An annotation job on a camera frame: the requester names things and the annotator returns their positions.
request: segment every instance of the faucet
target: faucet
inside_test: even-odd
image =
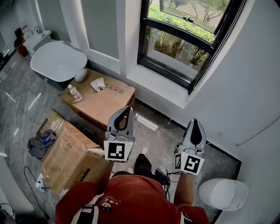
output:
[[[42,30],[39,28],[39,26],[35,26],[34,29],[33,29],[33,31],[35,31],[36,34],[42,33]]]

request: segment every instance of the gray cloth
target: gray cloth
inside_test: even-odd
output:
[[[27,147],[31,156],[36,157],[39,160],[44,157],[47,150],[54,143],[54,141],[49,141],[46,145],[44,145],[44,141],[50,136],[52,132],[52,130],[47,130],[41,134],[37,134],[35,138],[29,139]]]

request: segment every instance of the black window frame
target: black window frame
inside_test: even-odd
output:
[[[222,45],[224,44],[225,39],[228,37],[230,31],[232,30],[238,15],[241,12],[241,9],[244,5],[245,0],[231,0],[224,15],[222,16],[214,34],[216,38],[214,42],[211,44],[202,38],[171,24],[155,20],[148,17],[149,10],[149,0],[142,0],[141,5],[141,14],[140,14],[140,34],[139,34],[139,47],[138,47],[138,55],[137,55],[137,63],[142,65],[158,74],[170,79],[171,81],[177,83],[178,85],[186,88],[189,94],[193,91],[194,87],[201,80],[210,64],[213,62],[215,56],[220,51]],[[145,40],[145,31],[146,27],[155,28],[157,30],[169,33],[173,36],[181,38],[200,49],[207,52],[209,55],[206,58],[205,62],[201,66],[198,74],[196,75],[193,81],[189,81],[183,76],[178,74],[174,74],[172,72],[167,71],[164,68],[159,67],[157,64],[153,63],[151,60],[147,60],[143,56],[144,50],[144,40]]]

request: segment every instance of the white bottle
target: white bottle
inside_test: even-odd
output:
[[[77,91],[77,89],[72,86],[72,85],[68,85],[68,88],[70,90],[71,95],[78,101],[82,101],[84,98],[82,97],[82,95]]]

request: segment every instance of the black pants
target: black pants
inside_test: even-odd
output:
[[[139,154],[134,165],[134,174],[155,179],[152,174],[152,164],[144,154]],[[112,177],[130,174],[126,171],[117,171]]]

